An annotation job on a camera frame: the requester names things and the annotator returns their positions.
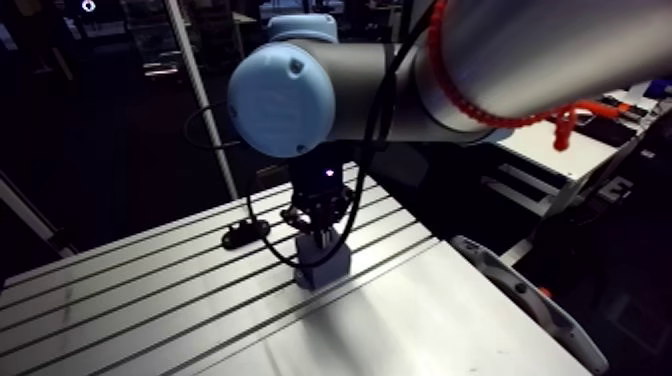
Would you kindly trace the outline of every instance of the metal work surface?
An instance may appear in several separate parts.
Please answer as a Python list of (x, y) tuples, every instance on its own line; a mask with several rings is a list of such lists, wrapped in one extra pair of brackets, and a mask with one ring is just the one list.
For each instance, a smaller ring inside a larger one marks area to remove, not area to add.
[[(7, 280), (0, 374), (588, 374), (384, 189), (365, 189), (351, 275), (318, 293), (260, 242), (219, 246), (242, 201)], [(253, 196), (287, 256), (290, 195)]]

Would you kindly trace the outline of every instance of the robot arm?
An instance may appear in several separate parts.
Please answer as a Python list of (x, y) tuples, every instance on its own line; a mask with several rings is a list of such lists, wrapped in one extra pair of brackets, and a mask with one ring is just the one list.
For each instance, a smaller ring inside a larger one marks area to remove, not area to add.
[[(464, 98), (500, 117), (543, 112), (672, 70), (672, 2), (447, 0), (445, 73)], [(229, 84), (229, 111), (262, 153), (295, 157), (331, 140), (362, 139), (397, 45), (340, 44), (328, 15), (282, 16), (271, 43)], [(387, 141), (472, 143), (495, 129), (446, 96), (421, 43), (390, 88)]]

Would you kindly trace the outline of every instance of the glass panel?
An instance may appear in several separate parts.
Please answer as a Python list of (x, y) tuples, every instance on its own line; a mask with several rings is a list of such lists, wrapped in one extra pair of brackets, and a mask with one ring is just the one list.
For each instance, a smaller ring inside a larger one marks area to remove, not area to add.
[(163, 2), (88, 1), (0, 2), (0, 168), (82, 251), (229, 200)]

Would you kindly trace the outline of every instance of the white desk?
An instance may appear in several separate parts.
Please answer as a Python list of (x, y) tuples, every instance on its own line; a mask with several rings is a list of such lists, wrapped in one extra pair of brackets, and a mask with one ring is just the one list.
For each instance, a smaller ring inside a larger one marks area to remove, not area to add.
[[(627, 92), (623, 90), (607, 93), (620, 101), (625, 99), (626, 94)], [(637, 106), (650, 111), (657, 103), (652, 99), (642, 98)], [(558, 152), (553, 148), (554, 140), (555, 124), (543, 121), (517, 129), (511, 137), (497, 142), (497, 145), (535, 165), (573, 181), (580, 180), (593, 172), (622, 148), (615, 148), (574, 132), (570, 138), (569, 149)]]
[[(260, 242), (219, 247), (247, 216), (242, 200), (10, 278), (0, 373), (589, 374), (385, 190), (365, 187), (351, 276), (318, 293)], [(286, 255), (290, 194), (285, 184), (253, 196)]]
[[(619, 101), (628, 102), (626, 98), (627, 92), (624, 90), (616, 90), (606, 95), (612, 96)], [(656, 107), (658, 101), (642, 98), (637, 103), (629, 104), (651, 111)], [(497, 145), (548, 172), (561, 175), (566, 179), (565, 185), (558, 190), (524, 172), (507, 166), (505, 169), (513, 170), (513, 175), (518, 175), (519, 178), (525, 180), (528, 184), (549, 194), (541, 202), (532, 202), (522, 194), (503, 184), (487, 181), (486, 183), (494, 190), (532, 210), (542, 218), (550, 217), (564, 211), (576, 201), (582, 188), (584, 188), (591, 174), (597, 168), (605, 163), (609, 163), (609, 166), (607, 166), (600, 178), (597, 179), (595, 185), (599, 185), (611, 175), (641, 141), (642, 137), (640, 136), (648, 129), (649, 124), (642, 122), (642, 125), (633, 125), (633, 129), (637, 130), (637, 137), (633, 137), (633, 139), (619, 148), (574, 132), (570, 138), (569, 149), (563, 152), (558, 152), (553, 148), (555, 124), (543, 121), (539, 124), (518, 129), (511, 137), (497, 142)], [(507, 265), (516, 263), (532, 248), (532, 237), (533, 235), (530, 235), (530, 237), (522, 239), (502, 256), (502, 260)]]

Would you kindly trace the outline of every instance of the light blue joint cap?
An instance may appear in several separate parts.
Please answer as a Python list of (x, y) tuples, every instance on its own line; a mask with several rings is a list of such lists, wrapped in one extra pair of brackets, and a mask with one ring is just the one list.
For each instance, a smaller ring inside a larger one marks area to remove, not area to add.
[(292, 14), (276, 16), (268, 21), (271, 42), (288, 39), (316, 39), (338, 43), (338, 25), (328, 14)]
[(229, 114), (238, 133), (260, 152), (290, 158), (326, 141), (336, 99), (329, 76), (290, 43), (262, 46), (229, 81)]

